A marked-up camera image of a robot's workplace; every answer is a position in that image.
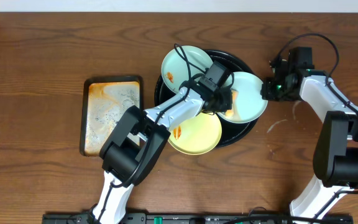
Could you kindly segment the green yellow sponge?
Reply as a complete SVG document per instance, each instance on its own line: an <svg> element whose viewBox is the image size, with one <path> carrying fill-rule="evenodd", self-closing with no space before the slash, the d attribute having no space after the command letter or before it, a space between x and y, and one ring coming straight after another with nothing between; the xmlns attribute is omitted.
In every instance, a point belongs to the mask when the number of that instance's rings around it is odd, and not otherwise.
<svg viewBox="0 0 358 224"><path fill-rule="evenodd" d="M236 102L236 99L238 97L238 92L236 90L231 90L231 92L232 92L231 109L229 109L229 110L227 110L225 112L225 116L228 117L228 118L232 118L235 115L235 112L236 112L235 102Z"/></svg>

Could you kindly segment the light blue plate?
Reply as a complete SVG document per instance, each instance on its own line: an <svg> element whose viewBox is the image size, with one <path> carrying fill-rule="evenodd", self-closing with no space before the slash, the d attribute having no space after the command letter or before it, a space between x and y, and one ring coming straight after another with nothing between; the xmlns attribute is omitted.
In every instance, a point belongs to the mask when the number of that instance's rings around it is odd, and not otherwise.
<svg viewBox="0 0 358 224"><path fill-rule="evenodd" d="M231 90L238 92L235 102L236 112L234 117L228 118L225 112L218 116L231 123L248 123L257 119L266 109L268 101L262 98L262 80L247 72L234 72L234 83Z"/></svg>
<svg viewBox="0 0 358 224"><path fill-rule="evenodd" d="M212 66L213 61L204 50L190 45L184 45L182 48L190 62L192 77L206 72ZM175 49L165 56L162 62L161 73L164 84L174 93L178 93L180 85L188 80L186 62L177 54Z"/></svg>

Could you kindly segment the yellow plate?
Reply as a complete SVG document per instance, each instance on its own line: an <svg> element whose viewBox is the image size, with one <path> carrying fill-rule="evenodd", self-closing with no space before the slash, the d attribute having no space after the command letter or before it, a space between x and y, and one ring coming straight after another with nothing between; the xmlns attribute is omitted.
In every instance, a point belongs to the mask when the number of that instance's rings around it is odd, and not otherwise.
<svg viewBox="0 0 358 224"><path fill-rule="evenodd" d="M221 135L222 126L218 116L200 113L174 128L168 142L176 150L195 156L214 149Z"/></svg>

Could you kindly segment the light blue plate top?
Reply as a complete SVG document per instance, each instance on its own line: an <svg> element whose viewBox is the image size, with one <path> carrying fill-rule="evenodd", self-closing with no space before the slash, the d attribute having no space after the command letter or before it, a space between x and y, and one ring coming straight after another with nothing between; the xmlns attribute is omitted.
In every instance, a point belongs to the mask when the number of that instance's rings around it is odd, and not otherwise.
<svg viewBox="0 0 358 224"><path fill-rule="evenodd" d="M182 48L190 62L192 77L206 72L212 66L213 61L204 50L190 45L184 45ZM175 49L165 56L162 62L161 73L164 84L174 93L178 93L180 85L188 80L186 62L177 54Z"/></svg>

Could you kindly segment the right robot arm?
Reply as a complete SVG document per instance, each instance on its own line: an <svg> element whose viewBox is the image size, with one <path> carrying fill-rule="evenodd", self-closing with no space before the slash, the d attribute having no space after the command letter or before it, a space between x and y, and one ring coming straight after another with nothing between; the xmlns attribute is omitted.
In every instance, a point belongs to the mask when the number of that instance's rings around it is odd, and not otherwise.
<svg viewBox="0 0 358 224"><path fill-rule="evenodd" d="M271 62L274 76L266 78L262 98L304 101L323 126L313 155L314 176L290 204L290 214L321 220L348 194L358 194L358 106L335 86L330 74L308 62Z"/></svg>

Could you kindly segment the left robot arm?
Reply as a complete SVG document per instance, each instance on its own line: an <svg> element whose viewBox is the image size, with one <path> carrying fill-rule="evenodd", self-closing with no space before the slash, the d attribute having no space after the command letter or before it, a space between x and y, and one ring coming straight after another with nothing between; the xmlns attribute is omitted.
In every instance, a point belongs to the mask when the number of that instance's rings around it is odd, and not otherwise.
<svg viewBox="0 0 358 224"><path fill-rule="evenodd" d="M147 110L127 109L99 152L103 160L104 187L89 223L119 223L132 189L154 168L171 130L202 111L231 108L231 90L222 78L197 74L161 105Z"/></svg>

